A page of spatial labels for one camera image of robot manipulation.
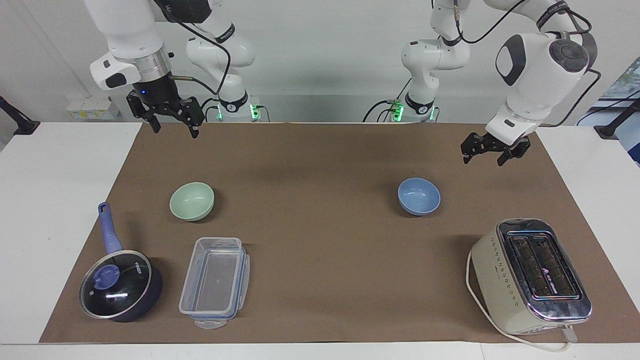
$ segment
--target bowl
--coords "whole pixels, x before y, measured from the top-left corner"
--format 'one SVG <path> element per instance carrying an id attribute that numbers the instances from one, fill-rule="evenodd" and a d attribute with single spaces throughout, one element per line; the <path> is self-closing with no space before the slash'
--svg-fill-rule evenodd
<path id="1" fill-rule="evenodd" d="M 175 217 L 186 221 L 198 221 L 213 209 L 213 189 L 205 183 L 189 183 L 176 190 L 169 200 L 169 208 Z"/>
<path id="2" fill-rule="evenodd" d="M 406 212 L 421 217 L 440 206 L 440 192 L 430 181 L 412 177 L 398 187 L 398 200 Z"/>

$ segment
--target pot handle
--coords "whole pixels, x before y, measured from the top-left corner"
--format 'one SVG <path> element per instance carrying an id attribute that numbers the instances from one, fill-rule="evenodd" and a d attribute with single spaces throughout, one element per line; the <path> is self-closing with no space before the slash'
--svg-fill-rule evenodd
<path id="1" fill-rule="evenodd" d="M 100 219 L 100 229 L 102 230 L 102 240 L 107 254 L 122 250 L 120 240 L 113 229 L 113 219 L 111 218 L 111 208 L 108 202 L 98 205 L 98 218 Z"/>

